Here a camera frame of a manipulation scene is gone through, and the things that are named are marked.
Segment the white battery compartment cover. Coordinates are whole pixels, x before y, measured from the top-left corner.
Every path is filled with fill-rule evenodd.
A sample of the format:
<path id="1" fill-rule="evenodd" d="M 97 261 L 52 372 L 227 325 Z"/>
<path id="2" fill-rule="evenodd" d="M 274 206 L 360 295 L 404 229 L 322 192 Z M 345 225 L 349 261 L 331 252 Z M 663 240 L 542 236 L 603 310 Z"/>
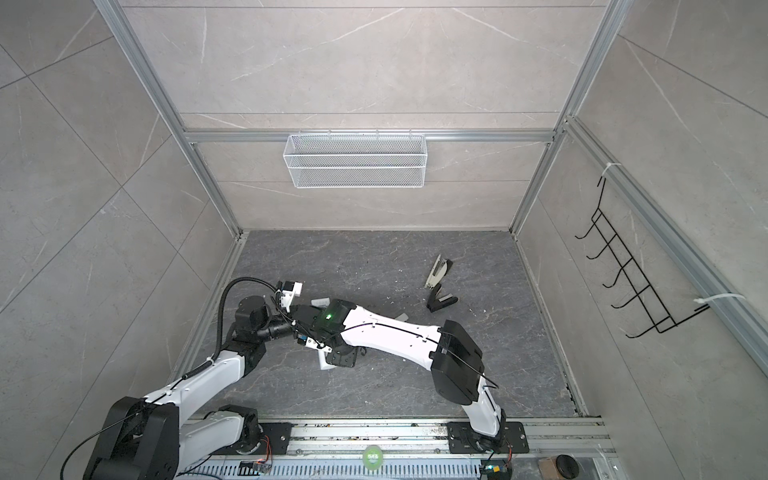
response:
<path id="1" fill-rule="evenodd" d="M 330 298 L 318 298 L 318 299 L 313 299 L 310 302 L 310 304 L 313 307 L 320 308 L 320 309 L 327 308 L 330 305 L 330 303 L 331 303 L 331 299 Z"/>

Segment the white remote control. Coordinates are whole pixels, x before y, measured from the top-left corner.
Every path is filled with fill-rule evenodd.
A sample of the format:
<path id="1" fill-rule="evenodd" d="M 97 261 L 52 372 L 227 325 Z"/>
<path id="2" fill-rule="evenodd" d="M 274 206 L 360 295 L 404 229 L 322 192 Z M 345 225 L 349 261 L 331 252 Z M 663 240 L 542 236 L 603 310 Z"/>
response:
<path id="1" fill-rule="evenodd" d="M 335 369 L 335 368 L 336 368 L 336 366 L 335 366 L 335 365 L 331 365 L 331 364 L 329 364 L 329 363 L 327 362 L 327 359 L 326 359 L 326 352 L 325 352 L 325 351 L 323 351 L 323 350 L 318 350 L 318 351 L 317 351 L 317 354 L 318 354 L 318 361 L 319 361 L 320 369 L 321 369 L 322 371 L 332 370 L 332 369 Z"/>

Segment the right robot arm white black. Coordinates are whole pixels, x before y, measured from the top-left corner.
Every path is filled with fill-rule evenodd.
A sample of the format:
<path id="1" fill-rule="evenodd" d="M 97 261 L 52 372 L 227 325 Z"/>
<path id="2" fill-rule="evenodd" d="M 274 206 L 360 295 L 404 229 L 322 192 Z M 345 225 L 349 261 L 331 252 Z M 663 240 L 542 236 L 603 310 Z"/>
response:
<path id="1" fill-rule="evenodd" d="M 497 384 L 485 376 L 482 350 L 459 323 L 412 324 L 338 299 L 322 307 L 290 307 L 287 319 L 297 328 L 299 342 L 318 351 L 323 369 L 352 368 L 366 349 L 428 370 L 438 394 L 467 415 L 474 448 L 489 451 L 504 445 L 506 416 L 491 393 Z"/>

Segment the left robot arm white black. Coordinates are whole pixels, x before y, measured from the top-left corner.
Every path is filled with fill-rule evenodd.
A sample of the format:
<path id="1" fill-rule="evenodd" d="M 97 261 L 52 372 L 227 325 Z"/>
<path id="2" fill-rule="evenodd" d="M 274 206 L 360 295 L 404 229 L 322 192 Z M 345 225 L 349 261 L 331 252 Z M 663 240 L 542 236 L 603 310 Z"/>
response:
<path id="1" fill-rule="evenodd" d="M 203 420 L 191 416 L 226 387 L 252 372 L 273 339 L 294 326 L 259 296 L 240 302 L 214 354 L 169 385 L 110 408 L 84 470 L 86 479 L 172 479 L 222 448 L 251 454 L 266 445 L 256 410 L 227 405 Z"/>

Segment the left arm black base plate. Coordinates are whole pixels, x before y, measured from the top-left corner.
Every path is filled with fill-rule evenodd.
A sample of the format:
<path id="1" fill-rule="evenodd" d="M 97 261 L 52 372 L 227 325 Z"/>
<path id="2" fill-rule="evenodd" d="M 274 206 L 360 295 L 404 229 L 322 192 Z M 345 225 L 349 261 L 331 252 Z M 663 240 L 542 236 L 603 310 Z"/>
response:
<path id="1" fill-rule="evenodd" d="M 261 423 L 260 433 L 255 440 L 249 440 L 244 446 L 236 447 L 241 455 L 286 455 L 290 443 L 293 425 L 288 422 Z"/>

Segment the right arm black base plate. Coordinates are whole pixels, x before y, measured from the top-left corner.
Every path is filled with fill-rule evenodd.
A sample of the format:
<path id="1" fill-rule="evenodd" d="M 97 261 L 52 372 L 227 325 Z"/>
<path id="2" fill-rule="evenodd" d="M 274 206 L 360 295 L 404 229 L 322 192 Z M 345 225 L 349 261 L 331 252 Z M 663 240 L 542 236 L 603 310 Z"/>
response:
<path id="1" fill-rule="evenodd" d="M 452 454 L 494 452 L 516 455 L 530 452 L 527 434 L 520 422 L 503 423 L 495 437 L 478 434 L 468 422 L 448 422 L 446 428 Z"/>

